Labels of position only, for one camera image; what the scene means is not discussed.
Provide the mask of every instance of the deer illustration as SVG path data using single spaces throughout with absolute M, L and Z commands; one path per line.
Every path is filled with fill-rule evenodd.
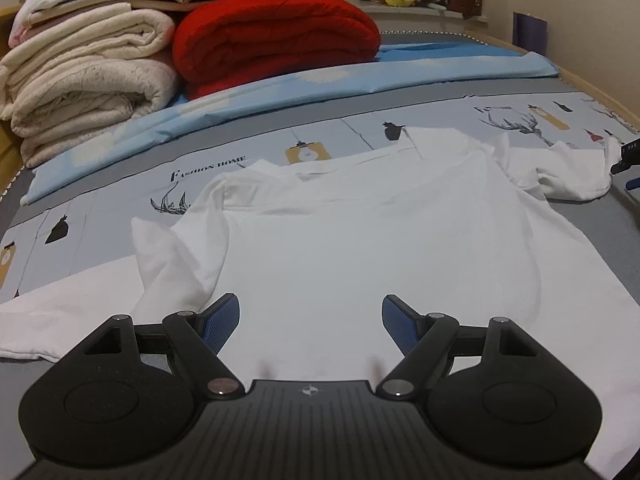
M 547 146 L 554 145 L 542 135 L 542 131 L 538 128 L 538 120 L 533 114 L 523 114 L 510 106 L 483 109 L 476 108 L 476 110 L 487 114 L 487 121 L 480 119 L 484 124 L 488 124 L 494 128 L 500 128 L 507 132 L 520 132 L 523 135 L 534 134 Z
M 174 186 L 165 193 L 165 195 L 162 197 L 162 201 L 160 202 L 160 205 L 156 204 L 153 198 L 150 199 L 151 205 L 156 211 L 158 211 L 159 213 L 169 213 L 171 215 L 184 215 L 187 212 L 187 209 L 189 208 L 189 206 L 187 205 L 187 202 L 186 202 L 186 195 L 187 195 L 186 191 L 180 197 L 180 202 L 178 203 L 178 207 L 175 207 L 173 202 L 169 203 L 169 193 L 171 193 L 177 185 L 178 185 L 178 182 L 176 182 Z

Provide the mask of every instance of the red blanket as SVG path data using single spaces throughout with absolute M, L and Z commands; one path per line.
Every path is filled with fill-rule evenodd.
M 344 0 L 219 0 L 189 13 L 174 35 L 188 97 L 267 77 L 371 61 L 376 24 Z

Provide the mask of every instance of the folded white blanket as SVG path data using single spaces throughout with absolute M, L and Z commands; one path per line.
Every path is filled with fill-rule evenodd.
M 164 108 L 177 91 L 174 68 L 155 59 L 71 61 L 27 85 L 11 128 L 33 168 L 102 133 L 108 126 Z
M 88 10 L 43 31 L 0 61 L 0 119 L 12 118 L 20 92 L 45 72 L 101 59 L 151 56 L 170 43 L 174 28 L 173 20 L 158 10 L 131 10 L 129 4 L 119 3 Z

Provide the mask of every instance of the screw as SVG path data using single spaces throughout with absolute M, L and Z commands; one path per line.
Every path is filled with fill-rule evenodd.
M 228 395 L 232 394 L 240 387 L 240 384 L 235 379 L 229 377 L 218 377 L 217 379 L 210 380 L 207 383 L 207 388 L 213 394 Z
M 382 389 L 389 395 L 401 397 L 410 394 L 414 386 L 404 379 L 391 379 L 382 385 Z

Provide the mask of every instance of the black object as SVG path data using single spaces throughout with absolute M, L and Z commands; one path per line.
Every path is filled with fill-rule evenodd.
M 51 229 L 49 236 L 47 236 L 47 239 L 44 241 L 45 245 L 64 238 L 68 232 L 69 224 L 66 223 L 66 215 L 64 215 L 60 220 L 58 220 L 58 223 L 53 226 L 53 229 Z
M 624 144 L 620 152 L 622 160 L 611 167 L 611 174 L 622 173 L 640 164 L 640 139 Z
M 245 393 L 216 355 L 238 321 L 233 294 L 162 324 L 107 320 L 22 398 L 37 461 L 20 478 L 598 478 L 583 463 L 596 397 L 507 318 L 460 326 L 387 296 L 382 321 L 404 358 L 375 393 L 366 381 Z M 166 354 L 174 374 L 140 352 Z M 482 359 L 450 375 L 460 356 Z
M 398 140 L 404 126 L 396 126 L 393 123 L 382 123 L 385 127 L 385 137 L 388 140 Z
M 561 110 L 564 110 L 565 112 L 573 112 L 573 110 L 571 110 L 571 108 L 569 108 L 567 105 L 560 104 L 558 101 L 554 102 L 560 107 Z
M 513 13 L 513 37 L 515 46 L 546 56 L 548 23 L 528 14 Z

